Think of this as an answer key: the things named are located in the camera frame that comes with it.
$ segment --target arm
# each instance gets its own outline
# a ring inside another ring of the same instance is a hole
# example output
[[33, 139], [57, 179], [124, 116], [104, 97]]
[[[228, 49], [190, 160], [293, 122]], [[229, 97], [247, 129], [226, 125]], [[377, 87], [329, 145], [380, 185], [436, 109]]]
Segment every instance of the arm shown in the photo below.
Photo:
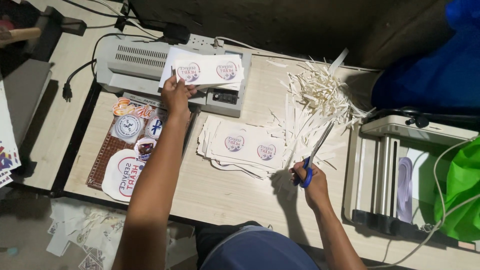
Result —
[[163, 269], [168, 215], [177, 186], [185, 128], [190, 117], [188, 100], [195, 90], [165, 82], [162, 100], [168, 121], [152, 155], [138, 177], [112, 269]]
[[[325, 173], [315, 165], [312, 165], [312, 171], [312, 181], [305, 189], [305, 197], [308, 206], [315, 213], [329, 269], [366, 270], [333, 211]], [[296, 163], [290, 172], [295, 172], [301, 179], [305, 179], [307, 174], [303, 169], [303, 162]]]

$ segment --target green bag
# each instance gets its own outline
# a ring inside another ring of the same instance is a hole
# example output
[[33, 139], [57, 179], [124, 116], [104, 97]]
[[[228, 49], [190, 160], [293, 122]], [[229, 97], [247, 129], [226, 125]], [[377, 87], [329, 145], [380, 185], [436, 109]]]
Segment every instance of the green bag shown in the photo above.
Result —
[[[480, 194], [480, 138], [459, 150], [450, 164], [447, 175], [445, 211]], [[436, 195], [434, 217], [442, 219], [442, 202]], [[440, 231], [460, 241], [480, 240], [480, 198], [453, 211]]]

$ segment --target wall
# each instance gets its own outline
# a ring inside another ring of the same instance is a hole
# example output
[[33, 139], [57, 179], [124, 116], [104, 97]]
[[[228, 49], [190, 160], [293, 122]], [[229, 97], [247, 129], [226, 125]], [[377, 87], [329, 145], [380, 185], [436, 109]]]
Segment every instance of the wall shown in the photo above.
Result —
[[[141, 18], [180, 23], [194, 34], [229, 37], [262, 49], [319, 59], [333, 60], [347, 47], [347, 64], [374, 68], [445, 42], [452, 34], [443, 19], [445, 2], [131, 0]], [[418, 44], [420, 37], [433, 38]]]

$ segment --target scissors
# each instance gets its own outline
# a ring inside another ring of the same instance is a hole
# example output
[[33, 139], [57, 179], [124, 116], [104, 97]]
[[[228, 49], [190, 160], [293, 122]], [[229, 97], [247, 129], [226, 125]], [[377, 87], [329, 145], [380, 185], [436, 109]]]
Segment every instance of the scissors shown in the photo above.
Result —
[[320, 149], [320, 146], [324, 143], [325, 139], [327, 138], [328, 134], [333, 128], [333, 122], [330, 122], [325, 129], [324, 133], [322, 134], [322, 137], [320, 137], [320, 140], [315, 144], [315, 147], [313, 148], [312, 154], [307, 157], [306, 159], [303, 160], [303, 168], [307, 170], [307, 177], [305, 178], [305, 181], [302, 181], [300, 177], [295, 174], [295, 179], [293, 180], [293, 185], [300, 185], [300, 187], [306, 188], [308, 185], [310, 185], [310, 182], [312, 181], [312, 163], [313, 163], [313, 157], [318, 152], [318, 149]]

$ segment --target cutting mat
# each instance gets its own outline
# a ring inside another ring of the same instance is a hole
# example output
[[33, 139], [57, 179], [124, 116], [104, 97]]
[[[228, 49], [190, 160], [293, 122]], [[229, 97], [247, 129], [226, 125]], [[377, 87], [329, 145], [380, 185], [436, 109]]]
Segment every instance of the cutting mat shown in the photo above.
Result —
[[[158, 114], [158, 116], [163, 123], [166, 123], [167, 121], [166, 110], [160, 109], [160, 113]], [[112, 124], [108, 129], [107, 136], [105, 137], [102, 147], [100, 148], [100, 151], [96, 157], [95, 163], [93, 164], [92, 170], [88, 175], [86, 184], [89, 187], [102, 190], [103, 177], [105, 176], [105, 169], [107, 168], [107, 164], [110, 158], [120, 150], [133, 149], [133, 147], [135, 146], [135, 144], [126, 143], [125, 141], [122, 141], [111, 135], [110, 130], [118, 117], [121, 117], [121, 116], [115, 116], [115, 118], [113, 119]], [[147, 125], [148, 119], [145, 119], [145, 118], [141, 118], [141, 119], [144, 121], [144, 127], [145, 127]]]

